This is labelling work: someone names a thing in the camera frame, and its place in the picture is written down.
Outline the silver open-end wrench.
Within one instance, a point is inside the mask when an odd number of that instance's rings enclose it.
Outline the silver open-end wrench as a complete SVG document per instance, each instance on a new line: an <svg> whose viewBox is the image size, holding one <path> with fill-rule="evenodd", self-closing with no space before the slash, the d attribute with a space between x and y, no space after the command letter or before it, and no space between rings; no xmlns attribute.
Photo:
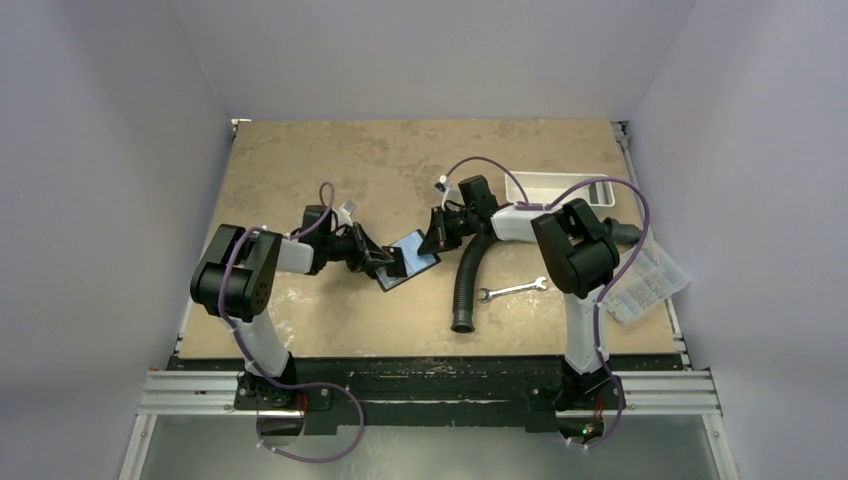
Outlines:
<svg viewBox="0 0 848 480"><path fill-rule="evenodd" d="M477 301L480 303L489 303L496 298L525 291L546 291L548 289L546 282L547 279L545 277L537 277L532 282L514 285L510 287L503 287L498 289L479 288Z"/></svg>

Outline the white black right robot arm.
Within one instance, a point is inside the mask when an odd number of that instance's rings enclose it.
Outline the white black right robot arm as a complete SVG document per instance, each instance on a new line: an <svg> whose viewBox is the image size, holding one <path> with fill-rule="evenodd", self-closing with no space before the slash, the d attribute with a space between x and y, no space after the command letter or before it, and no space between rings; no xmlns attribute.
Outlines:
<svg viewBox="0 0 848 480"><path fill-rule="evenodd" d="M602 370L607 357L600 310L590 296L610 284L620 262L613 221L599 220L583 199L559 209L501 204L482 175L460 181L458 190L459 203L443 199L432 209L418 248L421 255L464 250L454 282L452 331L475 329L474 304L483 299L476 279L486 252L498 242L536 244L566 306L567 345L558 398L576 407L588 405L609 378Z"/></svg>

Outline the black aluminium base frame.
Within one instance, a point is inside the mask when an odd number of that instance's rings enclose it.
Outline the black aluminium base frame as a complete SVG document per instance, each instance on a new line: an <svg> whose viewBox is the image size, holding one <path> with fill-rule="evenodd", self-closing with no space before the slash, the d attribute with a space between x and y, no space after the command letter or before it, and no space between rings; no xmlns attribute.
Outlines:
<svg viewBox="0 0 848 480"><path fill-rule="evenodd" d="M306 358L297 363L297 393L251 381L231 362L186 361L148 375L138 411L285 419L315 435L364 423L581 436L629 416L701 417L720 410L706 371L658 357L617 357L613 365L618 386L566 400L553 356Z"/></svg>

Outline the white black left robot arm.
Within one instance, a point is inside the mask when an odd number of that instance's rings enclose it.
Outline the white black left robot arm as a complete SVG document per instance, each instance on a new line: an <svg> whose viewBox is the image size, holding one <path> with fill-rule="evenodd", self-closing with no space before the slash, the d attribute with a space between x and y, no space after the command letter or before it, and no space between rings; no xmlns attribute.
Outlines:
<svg viewBox="0 0 848 480"><path fill-rule="evenodd" d="M328 206L309 205L290 236L219 225L192 276L192 301L227 326L247 374L262 378L259 395L272 408L292 405L299 386L293 356L268 311L275 277L279 272L314 276L330 262L371 279L409 274L400 248L378 245L359 223Z"/></svg>

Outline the clear plastic organizer box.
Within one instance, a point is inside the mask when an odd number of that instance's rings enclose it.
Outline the clear plastic organizer box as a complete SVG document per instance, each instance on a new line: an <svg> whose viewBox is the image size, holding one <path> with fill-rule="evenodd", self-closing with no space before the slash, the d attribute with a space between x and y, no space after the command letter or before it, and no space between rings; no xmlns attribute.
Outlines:
<svg viewBox="0 0 848 480"><path fill-rule="evenodd" d="M649 238L630 268L605 298L608 314L630 324L684 289L691 277L653 238Z"/></svg>

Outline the black leather card holder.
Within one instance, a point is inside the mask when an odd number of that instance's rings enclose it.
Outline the black leather card holder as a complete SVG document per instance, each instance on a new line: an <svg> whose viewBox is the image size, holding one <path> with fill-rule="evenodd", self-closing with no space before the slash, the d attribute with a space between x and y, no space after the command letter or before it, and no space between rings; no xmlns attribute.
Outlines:
<svg viewBox="0 0 848 480"><path fill-rule="evenodd" d="M418 254L424 238L424 232L417 229L385 247L393 255L395 263L376 270L376 281L383 292L412 280L441 262L437 254Z"/></svg>

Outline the white plastic tray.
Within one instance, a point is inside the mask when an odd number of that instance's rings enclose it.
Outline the white plastic tray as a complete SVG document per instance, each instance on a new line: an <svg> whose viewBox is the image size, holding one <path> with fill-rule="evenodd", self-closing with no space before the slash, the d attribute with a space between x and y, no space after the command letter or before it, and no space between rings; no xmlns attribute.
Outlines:
<svg viewBox="0 0 848 480"><path fill-rule="evenodd" d="M571 189L580 182L605 177L605 174L535 171L516 171L512 175L514 178L508 174L504 176L507 201L510 203L525 201L534 205L548 205L564 191ZM583 186L575 190L571 195L565 197L562 202L582 198L589 204L588 186Z"/></svg>

